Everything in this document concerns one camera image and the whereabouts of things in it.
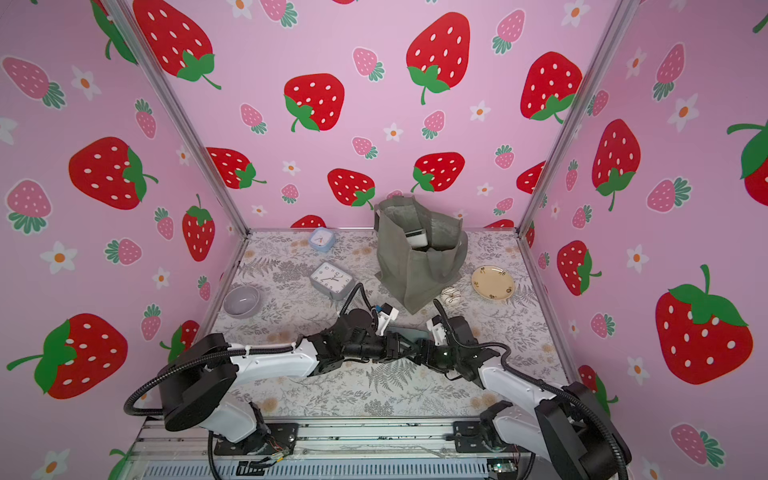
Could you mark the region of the grey-green canvas tote bag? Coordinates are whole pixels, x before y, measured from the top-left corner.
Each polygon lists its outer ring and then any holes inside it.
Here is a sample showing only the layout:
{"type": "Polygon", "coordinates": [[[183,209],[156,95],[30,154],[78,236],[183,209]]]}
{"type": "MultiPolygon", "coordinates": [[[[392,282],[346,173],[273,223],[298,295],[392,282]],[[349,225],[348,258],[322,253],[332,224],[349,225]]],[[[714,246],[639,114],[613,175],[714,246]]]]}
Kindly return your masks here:
{"type": "Polygon", "coordinates": [[[434,212],[413,197],[392,197],[374,208],[377,233],[376,278],[411,314],[439,296],[460,278],[468,253],[463,222],[434,212]],[[429,247],[415,250],[406,233],[423,229],[429,247]]]}

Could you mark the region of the large grey-green rectangular clock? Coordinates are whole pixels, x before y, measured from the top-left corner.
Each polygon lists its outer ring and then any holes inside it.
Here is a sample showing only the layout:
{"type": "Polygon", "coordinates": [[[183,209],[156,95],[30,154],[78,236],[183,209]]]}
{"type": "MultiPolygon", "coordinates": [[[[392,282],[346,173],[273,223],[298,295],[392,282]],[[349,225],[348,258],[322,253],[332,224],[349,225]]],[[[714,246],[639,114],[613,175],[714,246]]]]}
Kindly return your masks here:
{"type": "Polygon", "coordinates": [[[398,351],[417,351],[434,344],[431,333],[413,328],[394,327],[387,330],[386,337],[394,342],[398,351]]]}

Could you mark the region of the white digital clock green screen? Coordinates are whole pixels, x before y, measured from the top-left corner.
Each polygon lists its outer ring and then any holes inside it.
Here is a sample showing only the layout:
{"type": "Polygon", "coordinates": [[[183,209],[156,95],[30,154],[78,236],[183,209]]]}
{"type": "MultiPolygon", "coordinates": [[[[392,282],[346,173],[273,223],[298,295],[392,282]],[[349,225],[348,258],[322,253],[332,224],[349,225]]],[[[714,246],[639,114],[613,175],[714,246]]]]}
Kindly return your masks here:
{"type": "Polygon", "coordinates": [[[407,232],[406,240],[410,247],[415,250],[426,249],[429,247],[429,240],[423,229],[407,232]]]}

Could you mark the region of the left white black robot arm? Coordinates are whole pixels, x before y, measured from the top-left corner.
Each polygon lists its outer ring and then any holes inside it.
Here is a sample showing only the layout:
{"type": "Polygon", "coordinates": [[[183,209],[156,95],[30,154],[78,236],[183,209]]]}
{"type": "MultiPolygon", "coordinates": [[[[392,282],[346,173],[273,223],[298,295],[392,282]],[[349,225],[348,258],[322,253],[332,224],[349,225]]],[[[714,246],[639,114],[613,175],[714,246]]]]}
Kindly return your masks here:
{"type": "Polygon", "coordinates": [[[376,326],[372,313],[353,309],[331,327],[282,346],[236,345],[220,333],[210,334],[162,371],[165,429],[200,427],[241,443],[265,426],[256,407],[238,400],[234,389],[257,380],[324,375],[351,361],[399,360],[412,352],[402,335],[378,335],[376,326]]]}

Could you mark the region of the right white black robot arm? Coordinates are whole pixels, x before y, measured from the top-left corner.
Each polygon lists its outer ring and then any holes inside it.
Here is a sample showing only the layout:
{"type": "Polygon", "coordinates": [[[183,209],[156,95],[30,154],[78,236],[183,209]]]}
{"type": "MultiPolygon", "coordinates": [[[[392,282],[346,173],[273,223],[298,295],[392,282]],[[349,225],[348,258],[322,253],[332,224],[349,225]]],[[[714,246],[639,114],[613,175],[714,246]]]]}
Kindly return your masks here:
{"type": "Polygon", "coordinates": [[[562,479],[627,479],[632,454],[596,394],[573,382],[557,386],[508,363],[511,348],[469,337],[462,317],[437,316],[417,330],[414,359],[495,393],[508,402],[492,415],[504,444],[519,445],[551,463],[562,479]]]}

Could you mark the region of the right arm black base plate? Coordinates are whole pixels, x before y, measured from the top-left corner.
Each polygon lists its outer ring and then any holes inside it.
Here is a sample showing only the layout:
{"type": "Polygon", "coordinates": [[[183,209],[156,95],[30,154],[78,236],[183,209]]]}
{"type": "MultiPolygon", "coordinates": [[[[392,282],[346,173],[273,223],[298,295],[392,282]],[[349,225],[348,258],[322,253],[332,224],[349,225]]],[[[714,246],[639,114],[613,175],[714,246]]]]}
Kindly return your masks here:
{"type": "Polygon", "coordinates": [[[523,447],[503,442],[490,424],[480,420],[455,421],[447,439],[459,453],[528,453],[523,447]]]}

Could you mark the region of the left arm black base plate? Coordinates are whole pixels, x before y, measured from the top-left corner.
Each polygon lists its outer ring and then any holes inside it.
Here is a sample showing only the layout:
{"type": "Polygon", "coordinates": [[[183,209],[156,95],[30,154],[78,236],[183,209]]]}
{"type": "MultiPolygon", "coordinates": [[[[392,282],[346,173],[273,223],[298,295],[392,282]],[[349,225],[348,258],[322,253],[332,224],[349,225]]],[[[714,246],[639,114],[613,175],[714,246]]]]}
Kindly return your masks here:
{"type": "Polygon", "coordinates": [[[299,424],[292,422],[267,423],[266,429],[257,430],[244,440],[232,443],[218,439],[213,453],[217,456],[292,454],[298,439],[299,424]]]}

